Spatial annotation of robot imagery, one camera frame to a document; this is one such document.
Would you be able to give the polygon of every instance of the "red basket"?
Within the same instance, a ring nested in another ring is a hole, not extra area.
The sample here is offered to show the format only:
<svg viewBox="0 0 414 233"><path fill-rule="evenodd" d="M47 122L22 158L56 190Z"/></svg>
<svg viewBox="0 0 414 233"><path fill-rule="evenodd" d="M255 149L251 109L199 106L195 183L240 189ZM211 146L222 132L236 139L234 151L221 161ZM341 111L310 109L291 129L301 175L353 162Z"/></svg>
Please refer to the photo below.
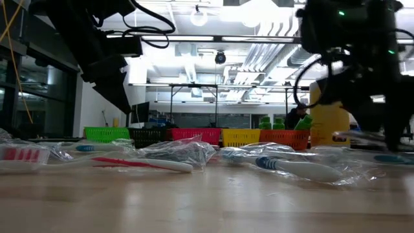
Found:
<svg viewBox="0 0 414 233"><path fill-rule="evenodd" d="M201 140L211 145L218 145L220 141L221 129L171 129L173 140L190 139L202 135Z"/></svg>
<svg viewBox="0 0 414 233"><path fill-rule="evenodd" d="M308 146L310 131L263 129L260 142L275 142L292 147L294 150L305 150Z"/></svg>

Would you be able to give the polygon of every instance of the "camera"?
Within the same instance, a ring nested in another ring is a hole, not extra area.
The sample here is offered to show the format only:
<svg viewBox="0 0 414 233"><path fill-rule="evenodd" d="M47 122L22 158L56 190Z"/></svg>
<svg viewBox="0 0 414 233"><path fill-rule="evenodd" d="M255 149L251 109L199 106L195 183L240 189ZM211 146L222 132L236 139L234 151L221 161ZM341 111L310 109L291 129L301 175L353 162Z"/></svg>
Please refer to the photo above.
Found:
<svg viewBox="0 0 414 233"><path fill-rule="evenodd" d="M217 52L217 55L215 55L215 63L218 65L223 64L224 62L226 62L226 55L224 55L223 51L219 51Z"/></svg>

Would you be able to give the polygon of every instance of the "person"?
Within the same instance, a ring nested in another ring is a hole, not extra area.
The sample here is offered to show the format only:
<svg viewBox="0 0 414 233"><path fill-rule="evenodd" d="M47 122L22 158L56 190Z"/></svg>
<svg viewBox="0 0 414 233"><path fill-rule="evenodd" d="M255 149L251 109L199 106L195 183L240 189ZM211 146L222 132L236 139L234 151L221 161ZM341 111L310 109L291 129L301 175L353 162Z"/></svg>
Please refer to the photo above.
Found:
<svg viewBox="0 0 414 233"><path fill-rule="evenodd" d="M299 104L296 108L290 110L285 120L285 129L293 130L298 122L306 116L306 106Z"/></svg>

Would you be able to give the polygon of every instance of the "green basket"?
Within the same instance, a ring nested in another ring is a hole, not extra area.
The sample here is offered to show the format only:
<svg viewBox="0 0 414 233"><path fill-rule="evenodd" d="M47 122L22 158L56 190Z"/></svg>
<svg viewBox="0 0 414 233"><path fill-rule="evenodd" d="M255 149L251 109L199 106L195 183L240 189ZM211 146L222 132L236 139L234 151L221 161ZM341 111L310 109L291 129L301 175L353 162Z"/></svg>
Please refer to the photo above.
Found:
<svg viewBox="0 0 414 233"><path fill-rule="evenodd" d="M130 139L127 128L85 127L86 139L109 143L116 139Z"/></svg>

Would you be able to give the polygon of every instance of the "yellow basket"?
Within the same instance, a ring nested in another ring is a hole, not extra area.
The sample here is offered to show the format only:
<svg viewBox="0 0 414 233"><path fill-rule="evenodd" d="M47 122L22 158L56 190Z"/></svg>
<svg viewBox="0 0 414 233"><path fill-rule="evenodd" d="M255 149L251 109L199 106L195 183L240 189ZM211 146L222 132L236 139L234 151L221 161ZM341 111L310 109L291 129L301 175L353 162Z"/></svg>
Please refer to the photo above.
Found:
<svg viewBox="0 0 414 233"><path fill-rule="evenodd" d="M223 129L223 146L239 147L259 142L260 129Z"/></svg>

